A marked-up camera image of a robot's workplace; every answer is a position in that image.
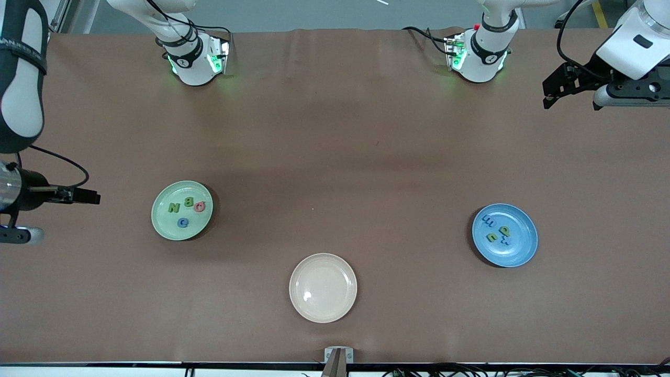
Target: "metal bracket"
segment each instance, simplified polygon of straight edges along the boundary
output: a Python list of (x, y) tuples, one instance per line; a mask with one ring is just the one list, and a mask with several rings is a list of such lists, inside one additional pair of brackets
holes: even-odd
[(324, 350), (326, 366), (321, 377), (346, 377), (346, 365), (354, 362), (351, 347), (328, 347)]

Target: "brown table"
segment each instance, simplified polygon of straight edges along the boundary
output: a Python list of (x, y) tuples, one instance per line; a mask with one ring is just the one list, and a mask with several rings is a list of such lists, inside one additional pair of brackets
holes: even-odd
[[(585, 61), (606, 30), (570, 30)], [(54, 36), (38, 145), (92, 173), (100, 206), (21, 215), (40, 246), (1, 246), (0, 359), (653, 363), (670, 353), (666, 109), (542, 108), (553, 30), (522, 31), (472, 85), (408, 32), (235, 38), (232, 77), (186, 87), (152, 36)], [(80, 177), (32, 151), (52, 182)], [(186, 242), (149, 219), (162, 188), (215, 193)], [(485, 264), (472, 216), (524, 209), (540, 247)], [(345, 258), (358, 299), (335, 323), (293, 309), (306, 256)]]

